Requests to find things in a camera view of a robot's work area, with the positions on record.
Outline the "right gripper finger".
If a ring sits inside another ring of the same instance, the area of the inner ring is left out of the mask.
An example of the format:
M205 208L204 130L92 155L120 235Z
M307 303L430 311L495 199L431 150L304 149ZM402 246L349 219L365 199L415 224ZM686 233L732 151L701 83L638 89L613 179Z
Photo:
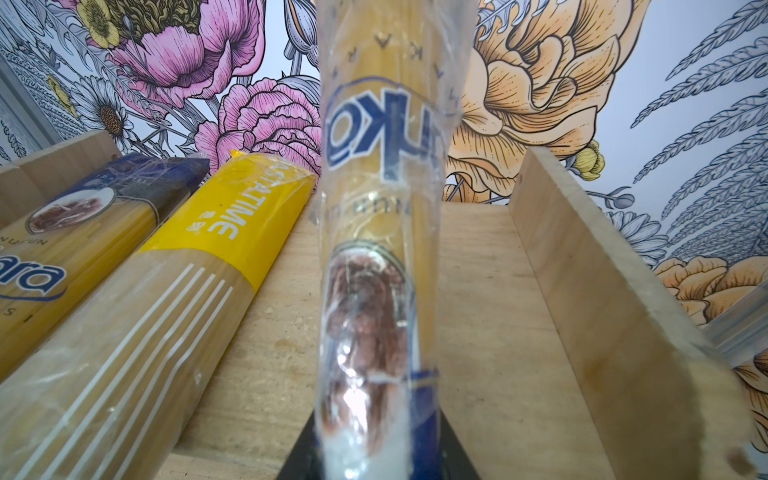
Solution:
M281 467L277 480L321 480L323 467L311 413Z

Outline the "yellow spaghetti bag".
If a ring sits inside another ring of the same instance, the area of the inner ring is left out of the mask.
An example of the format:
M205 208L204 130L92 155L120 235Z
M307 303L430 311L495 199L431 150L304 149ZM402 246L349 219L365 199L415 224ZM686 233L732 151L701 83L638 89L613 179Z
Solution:
M153 478L316 182L225 163L2 383L2 477Z

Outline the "dark blue spaghetti bag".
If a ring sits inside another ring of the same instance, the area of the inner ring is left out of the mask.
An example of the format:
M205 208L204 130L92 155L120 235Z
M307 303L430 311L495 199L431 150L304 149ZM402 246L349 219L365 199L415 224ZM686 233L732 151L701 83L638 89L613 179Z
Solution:
M7 378L199 187L204 158L119 157L1 231Z

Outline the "blue gold spaghetti bag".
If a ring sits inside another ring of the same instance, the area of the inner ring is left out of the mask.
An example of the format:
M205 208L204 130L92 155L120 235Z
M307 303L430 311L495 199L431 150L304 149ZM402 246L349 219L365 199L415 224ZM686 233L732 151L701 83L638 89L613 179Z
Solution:
M477 5L321 1L322 266L315 434L325 479L439 479L444 165Z

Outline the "wooden two-tier shelf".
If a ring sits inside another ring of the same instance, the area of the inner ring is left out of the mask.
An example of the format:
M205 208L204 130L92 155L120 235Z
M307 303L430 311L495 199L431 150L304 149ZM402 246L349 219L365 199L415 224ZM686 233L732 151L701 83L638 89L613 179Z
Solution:
M753 478L730 369L551 159L524 172L510 207L441 204L449 477ZM314 414L318 235L306 204L155 476L276 479Z

